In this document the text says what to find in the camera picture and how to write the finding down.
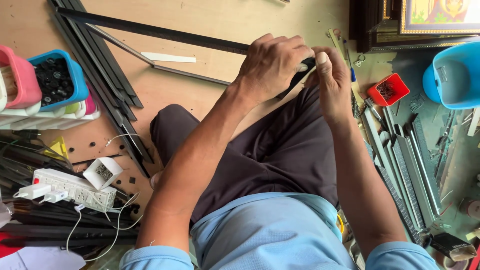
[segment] hand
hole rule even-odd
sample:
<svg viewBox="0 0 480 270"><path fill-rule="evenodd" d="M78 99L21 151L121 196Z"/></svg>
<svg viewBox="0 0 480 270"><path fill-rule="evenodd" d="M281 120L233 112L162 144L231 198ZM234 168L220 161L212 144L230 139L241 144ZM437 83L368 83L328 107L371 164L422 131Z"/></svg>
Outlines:
<svg viewBox="0 0 480 270"><path fill-rule="evenodd" d="M266 34L250 45L232 85L258 105L286 90L293 75L306 70L301 62L313 56L313 50L300 36L273 38Z"/></svg>
<svg viewBox="0 0 480 270"><path fill-rule="evenodd" d="M319 85L320 106L330 128L353 119L351 78L345 61L331 47L313 47L316 72L311 73L305 87Z"/></svg>

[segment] fingernail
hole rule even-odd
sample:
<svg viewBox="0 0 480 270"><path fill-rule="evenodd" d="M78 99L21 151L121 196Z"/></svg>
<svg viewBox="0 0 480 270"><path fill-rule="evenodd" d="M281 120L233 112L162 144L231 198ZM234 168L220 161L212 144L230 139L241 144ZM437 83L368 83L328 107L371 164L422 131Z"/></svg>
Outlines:
<svg viewBox="0 0 480 270"><path fill-rule="evenodd" d="M317 65L321 65L325 62L327 62L327 54L324 51L321 51L315 55L315 61L317 62Z"/></svg>
<svg viewBox="0 0 480 270"><path fill-rule="evenodd" d="M299 66L300 66L299 72L304 72L304 71L307 71L308 69L308 66L304 63L300 63Z"/></svg>

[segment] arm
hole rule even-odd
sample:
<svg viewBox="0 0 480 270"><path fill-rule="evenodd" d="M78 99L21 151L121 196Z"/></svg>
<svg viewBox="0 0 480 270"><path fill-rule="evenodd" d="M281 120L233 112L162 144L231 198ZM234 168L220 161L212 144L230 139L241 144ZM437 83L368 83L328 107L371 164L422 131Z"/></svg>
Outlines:
<svg viewBox="0 0 480 270"><path fill-rule="evenodd" d="M313 56L299 36L252 43L235 81L168 162L145 209L135 248L167 245L188 252L190 216L240 121L285 90L300 62Z"/></svg>
<svg viewBox="0 0 480 270"><path fill-rule="evenodd" d="M332 130L338 200L366 259L378 245L406 241L392 196L378 175L351 112L350 72L336 49L315 47L320 104Z"/></svg>

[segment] power strip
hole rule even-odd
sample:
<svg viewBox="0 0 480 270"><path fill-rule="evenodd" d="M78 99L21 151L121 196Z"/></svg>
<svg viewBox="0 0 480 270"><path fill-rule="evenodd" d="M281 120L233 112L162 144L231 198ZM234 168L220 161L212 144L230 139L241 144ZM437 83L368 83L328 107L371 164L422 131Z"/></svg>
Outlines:
<svg viewBox="0 0 480 270"><path fill-rule="evenodd" d="M113 207L113 201L117 193L117 190L111 186L98 191L88 180L54 169L35 170L32 183L50 184L53 187L52 190L67 190L68 196L63 200L70 201L73 199L76 204L83 204L87 208L100 212L105 212Z"/></svg>

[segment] shirt sleeve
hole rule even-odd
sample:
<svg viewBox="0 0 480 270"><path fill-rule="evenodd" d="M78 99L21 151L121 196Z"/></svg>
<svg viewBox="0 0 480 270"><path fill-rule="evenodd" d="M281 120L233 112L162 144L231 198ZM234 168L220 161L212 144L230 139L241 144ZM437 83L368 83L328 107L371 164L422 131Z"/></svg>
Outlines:
<svg viewBox="0 0 480 270"><path fill-rule="evenodd" d="M120 270L193 270L188 254L178 248L153 245L131 249L120 260Z"/></svg>
<svg viewBox="0 0 480 270"><path fill-rule="evenodd" d="M421 246L408 242L389 242L376 247L368 256L366 270L439 270Z"/></svg>

